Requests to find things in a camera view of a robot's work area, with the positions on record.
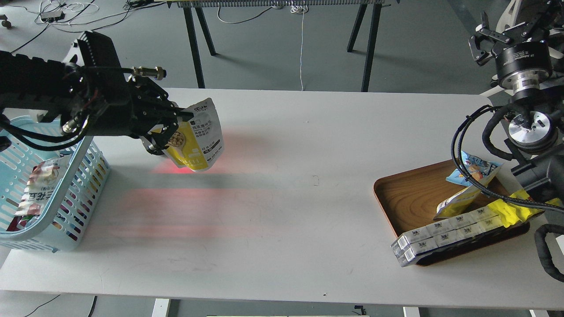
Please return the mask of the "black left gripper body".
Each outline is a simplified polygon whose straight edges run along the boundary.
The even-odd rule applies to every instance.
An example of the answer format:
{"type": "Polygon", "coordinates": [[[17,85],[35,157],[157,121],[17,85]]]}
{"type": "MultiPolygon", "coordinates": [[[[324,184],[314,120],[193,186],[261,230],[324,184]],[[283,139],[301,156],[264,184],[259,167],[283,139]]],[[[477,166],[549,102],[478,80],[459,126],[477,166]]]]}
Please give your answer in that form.
{"type": "Polygon", "coordinates": [[[141,136],[144,112],[168,106],[168,94],[157,85],[167,76],[159,67],[124,68],[106,35],[86,31],[63,60],[65,84],[73,101],[69,116],[86,124],[88,135],[141,136]]]}

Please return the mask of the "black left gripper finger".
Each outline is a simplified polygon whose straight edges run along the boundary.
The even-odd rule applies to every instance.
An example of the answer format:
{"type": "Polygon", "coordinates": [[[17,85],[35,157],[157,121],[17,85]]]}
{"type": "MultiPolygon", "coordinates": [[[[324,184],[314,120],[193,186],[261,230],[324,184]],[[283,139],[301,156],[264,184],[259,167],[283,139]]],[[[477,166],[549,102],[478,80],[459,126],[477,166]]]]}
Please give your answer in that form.
{"type": "Polygon", "coordinates": [[[194,117],[193,112],[178,107],[175,102],[169,102],[168,106],[150,108],[144,115],[147,118],[141,120],[141,140],[145,150],[157,156],[163,155],[180,123],[194,117]]]}

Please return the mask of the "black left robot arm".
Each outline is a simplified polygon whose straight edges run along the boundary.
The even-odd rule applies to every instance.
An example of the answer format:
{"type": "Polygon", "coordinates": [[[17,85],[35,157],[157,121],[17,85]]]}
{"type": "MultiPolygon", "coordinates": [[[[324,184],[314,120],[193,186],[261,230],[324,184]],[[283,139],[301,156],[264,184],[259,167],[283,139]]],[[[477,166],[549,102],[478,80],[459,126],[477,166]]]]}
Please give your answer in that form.
{"type": "Polygon", "coordinates": [[[1,52],[1,109],[45,111],[40,123],[60,118],[56,136],[17,128],[1,116],[1,131],[40,151],[63,150],[86,136],[129,136],[161,154],[181,122],[194,114],[156,84],[161,67],[123,68],[113,41],[83,32],[62,62],[1,52]]]}

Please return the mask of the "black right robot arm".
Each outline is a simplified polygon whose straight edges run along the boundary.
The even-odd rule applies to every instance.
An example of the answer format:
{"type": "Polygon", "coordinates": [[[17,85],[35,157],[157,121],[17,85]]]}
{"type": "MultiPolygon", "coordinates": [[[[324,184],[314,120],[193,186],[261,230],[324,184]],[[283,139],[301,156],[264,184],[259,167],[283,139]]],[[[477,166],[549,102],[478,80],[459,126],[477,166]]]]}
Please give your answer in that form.
{"type": "Polygon", "coordinates": [[[501,107],[483,106],[460,125],[451,143],[453,162],[463,175],[486,196],[515,206],[563,212],[551,203],[563,199],[563,86],[542,88],[551,78],[553,65],[548,39],[552,31],[563,32],[563,2],[532,2],[536,12],[515,26],[491,30],[487,14],[468,40],[472,58],[483,66],[495,60],[496,84],[513,95],[501,107]],[[486,112],[492,117],[482,133],[482,142],[494,156],[518,164],[511,172],[528,198],[504,196],[471,178],[456,155],[461,154],[464,134],[471,123],[486,112]]]}

